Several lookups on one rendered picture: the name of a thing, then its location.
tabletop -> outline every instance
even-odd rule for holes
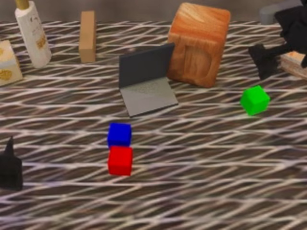
[[[0,191],[0,230],[307,229],[307,81],[259,81],[247,47],[280,27],[232,22],[216,84],[170,81],[178,107],[129,118],[118,56],[166,43],[168,22],[97,25],[97,60],[80,64],[79,22],[48,22],[50,64],[34,69],[17,24],[0,23],[24,80],[0,88],[0,144],[14,136],[24,189]],[[268,110],[249,117],[243,90]],[[130,177],[107,170],[110,122],[132,125]]]

wooden block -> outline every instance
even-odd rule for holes
[[[94,11],[81,13],[79,54],[82,63],[96,61],[96,18]]]
[[[167,76],[205,88],[215,83],[222,59],[230,12],[182,3],[168,33],[175,43]]]
[[[0,42],[0,86],[23,79],[19,61],[14,54],[10,41]]]
[[[284,71],[304,79],[307,79],[307,68],[301,67],[304,54],[295,51],[281,55],[281,67]]]

gray object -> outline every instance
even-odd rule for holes
[[[260,23],[262,25],[274,24],[276,23],[274,16],[278,11],[283,11],[296,6],[302,6],[302,2],[300,0],[286,0],[263,7],[259,11]]]
[[[178,105],[166,78],[174,47],[119,56],[119,90],[130,117]]]

bottle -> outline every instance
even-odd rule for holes
[[[15,1],[15,17],[30,60],[34,68],[44,67],[52,54],[35,3],[29,0]]]

dark object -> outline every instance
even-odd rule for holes
[[[166,78],[175,44],[119,56],[119,90],[130,117],[178,105]]]
[[[9,190],[22,190],[23,169],[22,161],[14,156],[14,141],[11,137],[4,153],[0,155],[0,188]]]
[[[257,44],[248,48],[261,80],[270,77],[277,71],[277,56],[291,51],[307,54],[307,0],[301,0],[301,2],[303,6],[289,8],[275,14],[277,22],[282,27],[280,36],[286,42],[284,45],[265,49],[263,45]],[[301,66],[307,67],[306,56]]]

